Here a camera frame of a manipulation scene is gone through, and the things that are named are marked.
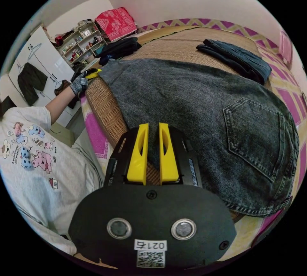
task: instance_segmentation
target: hand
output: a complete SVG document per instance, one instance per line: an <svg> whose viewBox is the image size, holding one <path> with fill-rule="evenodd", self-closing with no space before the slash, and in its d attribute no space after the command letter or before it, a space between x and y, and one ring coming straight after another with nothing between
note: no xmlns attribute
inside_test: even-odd
<svg viewBox="0 0 307 276"><path fill-rule="evenodd" d="M70 88L77 96L78 93L81 93L87 89L88 80L85 78L87 75L87 71L82 72L79 76L75 78L75 80L71 83Z"/></svg>

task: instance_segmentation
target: red patterned blanket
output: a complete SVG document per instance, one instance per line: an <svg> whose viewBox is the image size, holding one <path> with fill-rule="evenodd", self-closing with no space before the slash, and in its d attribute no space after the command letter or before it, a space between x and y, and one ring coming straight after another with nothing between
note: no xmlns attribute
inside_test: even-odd
<svg viewBox="0 0 307 276"><path fill-rule="evenodd" d="M115 42L137 31L134 19L124 7L101 13L95 18L95 22L103 37L110 42Z"/></svg>

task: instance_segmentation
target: bed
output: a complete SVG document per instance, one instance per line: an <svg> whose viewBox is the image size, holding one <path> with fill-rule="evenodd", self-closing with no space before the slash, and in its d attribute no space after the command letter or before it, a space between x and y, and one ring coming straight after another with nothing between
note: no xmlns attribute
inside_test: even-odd
<svg viewBox="0 0 307 276"><path fill-rule="evenodd" d="M272 73L265 87L275 93L288 107L300 140L292 189L292 196L295 198L307 168L307 107L295 78L283 63L277 45L248 28L218 20L172 20L143 27L138 30L137 36L142 48L133 55L123 58L124 60L172 59L209 65L237 74L220 61L195 49L207 38L229 42L249 50L262 57L271 66ZM125 123L110 90L100 78L95 79L86 93L81 96L81 105L87 132L99 163L105 171L113 147L121 134L127 131ZM154 185L159 183L159 173L150 164L147 167L147 183ZM280 213L263 219L231 211L237 236L220 261L230 259L249 249Z"/></svg>

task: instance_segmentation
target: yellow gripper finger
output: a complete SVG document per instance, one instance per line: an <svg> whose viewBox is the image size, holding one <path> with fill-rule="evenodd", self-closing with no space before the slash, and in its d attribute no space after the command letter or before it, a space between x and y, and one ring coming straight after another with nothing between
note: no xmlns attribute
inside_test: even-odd
<svg viewBox="0 0 307 276"><path fill-rule="evenodd" d="M174 149L167 123L159 123L160 137L160 184L176 182L179 178Z"/></svg>
<svg viewBox="0 0 307 276"><path fill-rule="evenodd" d="M149 124L145 123L139 126L127 173L129 182L141 182L146 185L148 132Z"/></svg>

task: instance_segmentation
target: wardrobe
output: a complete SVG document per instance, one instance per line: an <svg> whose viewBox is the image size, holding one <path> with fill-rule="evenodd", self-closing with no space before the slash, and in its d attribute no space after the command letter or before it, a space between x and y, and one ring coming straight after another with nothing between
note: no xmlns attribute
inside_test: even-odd
<svg viewBox="0 0 307 276"><path fill-rule="evenodd" d="M38 100L33 106L47 105L56 97L56 92L61 90L64 82L70 82L74 74L72 68L54 48L42 27L39 27L25 43L9 72L9 78L22 96L18 75L26 63L30 63L47 76L44 89L42 91L35 90ZM73 109L66 107L57 123L66 127L80 107L80 101Z"/></svg>

